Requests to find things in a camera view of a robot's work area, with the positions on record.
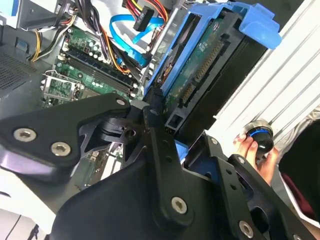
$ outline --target metal vent grille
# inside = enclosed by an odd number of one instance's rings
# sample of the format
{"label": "metal vent grille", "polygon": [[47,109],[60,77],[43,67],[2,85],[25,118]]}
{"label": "metal vent grille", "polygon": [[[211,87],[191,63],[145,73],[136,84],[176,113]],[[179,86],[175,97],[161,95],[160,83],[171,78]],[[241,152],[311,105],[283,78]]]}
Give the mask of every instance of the metal vent grille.
{"label": "metal vent grille", "polygon": [[0,92],[13,88],[36,72],[37,69],[0,52]]}

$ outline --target black knob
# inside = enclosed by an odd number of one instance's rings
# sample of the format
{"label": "black knob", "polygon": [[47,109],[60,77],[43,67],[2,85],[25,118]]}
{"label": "black knob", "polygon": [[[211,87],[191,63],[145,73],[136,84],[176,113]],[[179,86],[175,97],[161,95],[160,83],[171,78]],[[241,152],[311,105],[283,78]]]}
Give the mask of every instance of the black knob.
{"label": "black knob", "polygon": [[248,135],[258,143],[256,159],[261,159],[266,153],[270,152],[274,147],[274,141],[271,133],[267,129],[256,128],[248,132]]}
{"label": "black knob", "polygon": [[261,159],[265,154],[270,152],[274,147],[273,131],[271,126],[264,120],[250,122],[245,127],[248,137],[252,137],[258,143],[256,159]]}

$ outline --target finger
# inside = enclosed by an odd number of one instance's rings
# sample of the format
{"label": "finger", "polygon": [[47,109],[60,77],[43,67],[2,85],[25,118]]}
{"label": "finger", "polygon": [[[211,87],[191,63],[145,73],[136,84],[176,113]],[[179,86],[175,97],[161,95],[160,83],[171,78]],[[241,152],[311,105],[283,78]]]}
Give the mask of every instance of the finger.
{"label": "finger", "polygon": [[247,158],[247,152],[251,146],[251,144],[254,142],[254,139],[252,137],[247,137],[246,140],[244,140],[237,151],[237,154],[241,155],[244,158]]}
{"label": "finger", "polygon": [[248,152],[246,154],[246,160],[255,169],[257,169],[257,165],[256,165],[257,150],[258,150],[258,143],[256,141],[253,141],[253,143],[249,147]]}
{"label": "finger", "polygon": [[244,133],[240,134],[239,136],[237,136],[237,137],[235,138],[235,140],[233,141],[233,145],[234,145],[234,148],[235,148],[235,151],[236,151],[236,152],[238,151],[241,143],[243,143],[244,140],[246,140],[246,138],[247,138],[247,136],[246,136],[246,134],[244,134]]}
{"label": "finger", "polygon": [[266,157],[265,162],[261,165],[260,174],[263,179],[270,185],[275,172],[279,152],[274,147]]}

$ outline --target screw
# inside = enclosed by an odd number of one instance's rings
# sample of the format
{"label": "screw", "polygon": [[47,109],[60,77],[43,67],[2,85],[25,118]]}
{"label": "screw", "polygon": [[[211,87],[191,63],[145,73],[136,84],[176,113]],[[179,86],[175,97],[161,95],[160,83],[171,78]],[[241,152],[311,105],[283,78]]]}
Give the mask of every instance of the screw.
{"label": "screw", "polygon": [[244,164],[244,163],[245,163],[245,160],[244,160],[242,157],[240,157],[240,156],[238,156],[238,160],[239,160],[239,162],[240,162],[241,164]]}
{"label": "screw", "polygon": [[215,140],[213,137],[211,138],[211,142],[212,142],[214,145],[217,145],[217,144],[218,144],[218,141]]}
{"label": "screw", "polygon": [[171,205],[173,209],[179,214],[185,214],[187,212],[187,204],[181,197],[174,196],[171,199]]}
{"label": "screw", "polygon": [[121,99],[117,99],[116,102],[120,105],[125,105],[126,103],[124,101],[122,101]]}
{"label": "screw", "polygon": [[65,157],[70,154],[71,147],[65,142],[58,141],[51,145],[51,152],[58,157]]}
{"label": "screw", "polygon": [[254,231],[247,222],[241,220],[239,222],[239,227],[241,232],[244,235],[246,235],[249,239],[252,239],[254,237]]}
{"label": "screw", "polygon": [[302,238],[301,237],[299,237],[298,235],[296,235],[296,234],[293,234],[293,239],[294,240],[302,240]]}
{"label": "screw", "polygon": [[154,115],[158,115],[157,111],[154,109],[150,109],[150,112],[153,113]]}
{"label": "screw", "polygon": [[36,139],[37,134],[30,128],[19,128],[13,132],[13,136],[20,142],[31,142]]}

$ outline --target orange wire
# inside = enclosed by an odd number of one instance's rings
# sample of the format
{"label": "orange wire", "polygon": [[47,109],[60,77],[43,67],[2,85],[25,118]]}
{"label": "orange wire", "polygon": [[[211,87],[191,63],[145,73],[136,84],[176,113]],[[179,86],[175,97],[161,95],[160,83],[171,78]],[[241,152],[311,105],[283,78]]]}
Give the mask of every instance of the orange wire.
{"label": "orange wire", "polygon": [[156,6],[156,5],[154,5],[151,1],[149,1],[149,0],[146,0],[148,3],[150,3],[157,11],[158,11],[158,13],[161,15],[161,17],[163,18],[163,20],[164,20],[164,22],[166,23],[167,22],[167,19],[166,19],[166,17],[163,15],[163,13],[160,11],[160,9]]}
{"label": "orange wire", "polygon": [[163,10],[163,12],[165,14],[165,19],[166,19],[165,21],[167,22],[168,21],[168,13],[167,13],[165,7],[158,0],[154,0],[154,1],[157,2],[159,4],[160,8]]}
{"label": "orange wire", "polygon": [[107,35],[107,33],[106,33],[105,30],[103,31],[103,35],[104,35],[104,37],[105,37],[105,39],[106,39],[106,44],[108,45],[108,49],[109,49],[109,52],[110,52],[110,56],[111,56],[111,58],[112,58],[112,61],[113,61],[114,65],[115,65],[115,67],[116,67],[120,72],[122,72],[122,73],[130,73],[129,70],[124,70],[122,67],[120,67],[120,66],[117,64],[117,61],[116,61],[116,59],[115,59],[115,57],[114,57],[114,54],[113,54],[112,49],[111,49],[111,46],[110,46],[109,37],[108,37],[108,35]]}

